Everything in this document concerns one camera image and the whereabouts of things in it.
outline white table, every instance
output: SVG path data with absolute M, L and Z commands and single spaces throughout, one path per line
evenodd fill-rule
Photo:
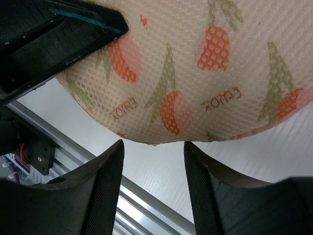
M 56 79 L 20 98 L 19 102 L 94 155 L 120 139 L 90 118 Z M 312 122 L 313 103 L 286 122 L 258 135 L 238 141 L 196 144 L 227 166 L 264 181 L 313 176 Z M 124 143 L 123 175 L 193 221 L 183 143 L 158 146 L 129 140 Z

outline red wire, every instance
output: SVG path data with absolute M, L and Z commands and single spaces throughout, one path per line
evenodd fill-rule
M 20 154 L 21 154 L 22 164 L 23 164 L 23 165 L 26 165 L 26 161 L 25 161 L 25 158 L 24 158 L 24 153 L 23 153 L 24 146 L 25 146 L 25 144 L 23 144 L 23 143 L 22 143 L 22 144 L 21 144 L 21 146 L 20 146 L 20 149 L 21 149 Z

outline black plastic part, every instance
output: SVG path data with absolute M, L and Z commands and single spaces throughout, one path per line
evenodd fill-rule
M 24 144 L 22 153 L 26 162 L 47 175 L 53 166 L 54 142 L 7 107 L 0 109 L 0 116 L 0 132 L 6 133 L 0 138 L 2 153 L 20 154 L 21 145 Z
M 128 31 L 119 12 L 78 0 L 1 0 L 0 16 L 0 107 Z
M 118 141 L 45 185 L 0 179 L 1 235 L 112 235 L 123 160 Z
M 185 143 L 197 235 L 313 234 L 313 178 L 270 184 L 245 176 Z

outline teal stripe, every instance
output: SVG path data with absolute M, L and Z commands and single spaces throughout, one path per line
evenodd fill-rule
M 87 23 L 100 26 L 100 27 L 102 27 L 102 28 L 108 29 L 108 30 L 113 31 L 113 32 L 115 32 L 115 33 L 122 33 L 122 31 L 119 30 L 119 29 L 117 29 L 117 28 L 108 26 L 108 25 L 106 25 L 106 24 L 104 24 L 104 23 L 101 23 L 101 22 L 99 22 L 99 21 L 96 21 L 96 20 L 87 18 L 87 17 L 85 17 L 85 16 L 78 15 L 78 14 L 76 14 L 76 13 L 72 13 L 72 12 L 68 12 L 68 11 L 62 11 L 62 10 L 58 10 L 58 9 L 50 9 L 50 11 L 53 12 L 53 13 L 55 13 L 55 14 L 61 15 L 61 16 L 73 17 L 73 18 L 76 18 L 76 19 L 85 21 L 85 22 L 87 22 Z

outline screw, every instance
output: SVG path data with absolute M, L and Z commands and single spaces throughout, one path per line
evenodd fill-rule
M 44 156 L 40 156 L 40 157 L 38 157 L 38 161 L 41 163 L 41 162 L 43 162 L 45 160 L 45 157 Z

